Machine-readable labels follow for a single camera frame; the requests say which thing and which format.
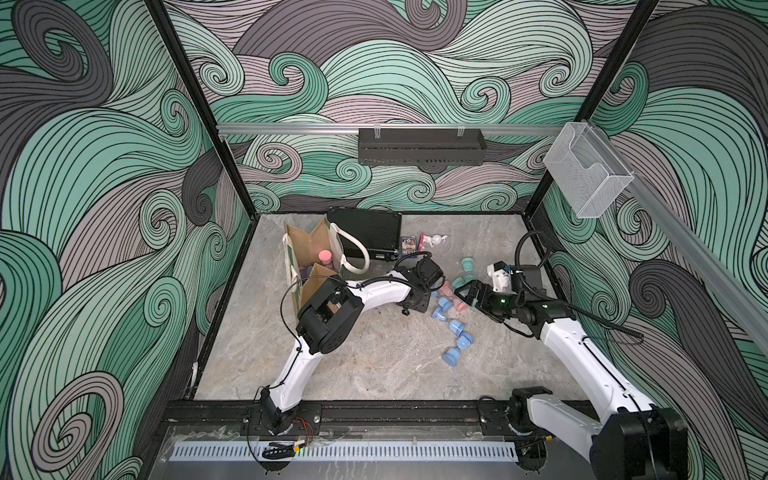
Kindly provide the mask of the pink hourglass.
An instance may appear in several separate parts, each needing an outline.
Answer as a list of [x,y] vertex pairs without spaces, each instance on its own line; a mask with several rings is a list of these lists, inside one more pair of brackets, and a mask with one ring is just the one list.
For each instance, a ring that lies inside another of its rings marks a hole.
[[319,262],[326,268],[333,267],[333,253],[331,250],[324,249],[318,253]]

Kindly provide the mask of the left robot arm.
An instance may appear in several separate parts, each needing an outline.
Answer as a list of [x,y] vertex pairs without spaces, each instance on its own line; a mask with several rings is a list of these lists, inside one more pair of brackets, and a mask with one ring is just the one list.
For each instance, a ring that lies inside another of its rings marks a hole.
[[298,416],[304,390],[322,358],[348,338],[359,317],[393,304],[404,315],[424,313],[432,294],[446,284],[446,276],[430,252],[417,252],[395,262],[389,272],[367,279],[345,280],[325,267],[316,267],[286,292],[298,293],[297,324],[289,329],[294,343],[275,381],[255,395],[263,428],[272,434],[288,429]]

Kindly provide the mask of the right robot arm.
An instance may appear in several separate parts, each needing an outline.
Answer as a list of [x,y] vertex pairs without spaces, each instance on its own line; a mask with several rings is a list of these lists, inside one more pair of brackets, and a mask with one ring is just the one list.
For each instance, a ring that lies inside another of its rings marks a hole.
[[635,387],[586,333],[582,310],[546,295],[527,279],[534,267],[521,261],[490,267],[491,283],[466,281],[454,291],[462,302],[499,324],[516,319],[525,337],[541,341],[565,365],[587,394],[588,415],[544,387],[514,390],[507,417],[518,435],[515,451],[528,470],[546,461],[545,444],[555,438],[584,458],[599,479],[685,479],[688,428],[671,408],[662,408]]

